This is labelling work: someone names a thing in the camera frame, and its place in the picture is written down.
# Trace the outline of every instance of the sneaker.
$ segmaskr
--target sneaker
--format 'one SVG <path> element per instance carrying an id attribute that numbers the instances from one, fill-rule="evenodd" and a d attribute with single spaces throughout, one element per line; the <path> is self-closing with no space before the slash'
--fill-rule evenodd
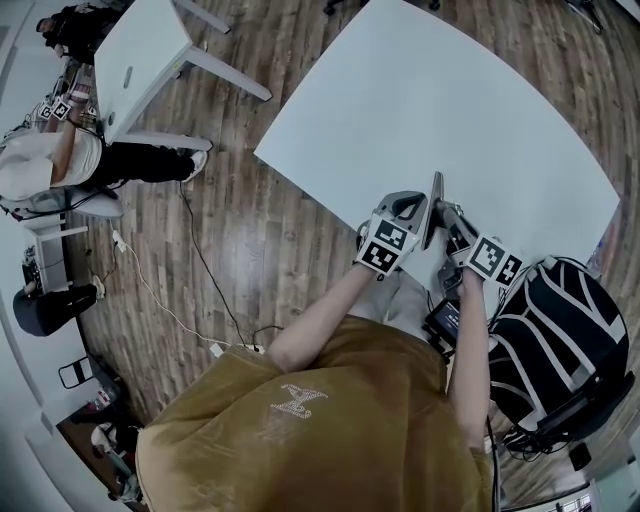
<path id="1" fill-rule="evenodd" d="M 91 278 L 91 284 L 96 287 L 96 300 L 104 299 L 104 296 L 107 293 L 107 290 L 104 287 L 104 284 L 100 280 L 98 276 L 93 276 Z"/>
<path id="2" fill-rule="evenodd" d="M 206 151 L 196 151 L 189 157 L 191 158 L 191 160 L 193 160 L 193 171 L 191 172 L 191 174 L 189 174 L 189 177 L 187 179 L 182 180 L 182 183 L 188 183 L 202 172 L 202 169 L 204 169 L 204 166 L 207 163 L 208 156 L 209 155 L 207 155 Z"/>

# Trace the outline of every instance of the wooden floor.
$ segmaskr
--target wooden floor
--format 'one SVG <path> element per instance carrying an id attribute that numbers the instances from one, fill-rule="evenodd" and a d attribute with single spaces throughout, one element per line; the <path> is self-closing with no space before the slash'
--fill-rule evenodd
<path id="1" fill-rule="evenodd" d="M 259 327 L 290 323 L 353 258 L 353 233 L 261 164 L 253 150 L 316 59 L 357 13 L 359 2 L 347 0 L 330 19 L 320 0 L 200 3 L 227 20 L 232 31 L 214 32 L 183 12 L 194 41 L 206 40 L 209 52 L 268 86 L 273 99 L 262 103 L 194 69 L 163 89 L 139 124 L 214 141 L 206 173 L 185 192 L 195 212 L 197 241 L 247 340 Z M 601 37 L 562 0 L 443 0 L 438 16 L 532 83 L 608 174 L 621 205 L 607 238 L 603 282 L 625 314 L 633 343 L 640 329 L 640 29 L 614 2 L 597 4 L 606 27 Z M 446 49 L 425 48 L 429 51 Z M 130 183 L 121 197 L 127 213 L 114 227 L 137 251 L 154 292 L 187 326 L 237 343 L 191 243 L 190 217 L 178 185 Z M 109 223 L 76 214 L 70 222 L 90 226 L 84 238 L 70 240 L 75 277 L 87 278 L 87 265 L 104 275 L 112 265 Z M 87 257 L 89 248 L 93 252 Z M 148 421 L 211 362 L 210 343 L 182 331 L 156 306 L 136 277 L 130 253 L 118 254 L 117 260 L 118 269 L 107 281 L 108 298 L 83 315 L 82 325 L 91 350 L 124 377 L 136 413 Z M 260 333 L 259 341 L 272 335 Z M 638 351 L 635 343 L 629 366 L 636 373 Z M 532 464 L 504 455 L 509 503 L 556 495 L 623 462 L 624 436 L 640 423 L 639 403 L 636 386 L 590 441 L 594 463 L 586 473 L 574 472 L 565 453 Z"/>

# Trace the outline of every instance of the black bag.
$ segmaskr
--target black bag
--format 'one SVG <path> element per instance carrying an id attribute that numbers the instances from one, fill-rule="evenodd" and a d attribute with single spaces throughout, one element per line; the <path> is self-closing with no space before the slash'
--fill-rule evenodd
<path id="1" fill-rule="evenodd" d="M 627 328 L 579 263 L 547 258 L 524 273 L 490 325 L 491 398 L 514 423 L 512 452 L 550 452 L 599 429 L 631 389 Z"/>

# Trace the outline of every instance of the person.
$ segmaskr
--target person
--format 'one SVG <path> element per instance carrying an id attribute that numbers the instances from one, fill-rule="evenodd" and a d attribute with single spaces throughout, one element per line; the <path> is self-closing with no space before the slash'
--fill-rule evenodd
<path id="1" fill-rule="evenodd" d="M 45 133 L 27 133 L 4 144 L 0 196 L 21 201 L 51 187 L 93 189 L 121 180 L 187 182 L 204 169 L 204 151 L 188 156 L 146 144 L 106 146 L 97 135 L 78 129 L 89 91 L 82 83 L 72 87 L 69 102 L 73 108 L 62 132 L 55 133 L 58 122 L 51 116 Z"/>
<path id="2" fill-rule="evenodd" d="M 65 7 L 50 18 L 41 19 L 36 30 L 58 57 L 65 54 L 66 46 L 69 56 L 93 65 L 96 50 L 120 16 L 114 9 L 99 9 L 86 3 Z"/>
<path id="3" fill-rule="evenodd" d="M 104 297 L 104 285 L 94 284 L 70 288 L 62 292 L 38 295 L 35 281 L 31 281 L 13 298 L 13 312 L 20 328 L 37 337 L 52 335 L 64 324 L 85 312 Z"/>
<path id="4" fill-rule="evenodd" d="M 150 510 L 491 509 L 483 281 L 464 269 L 445 391 L 425 290 L 374 277 L 356 263 L 264 355 L 227 349 L 141 432 Z"/>

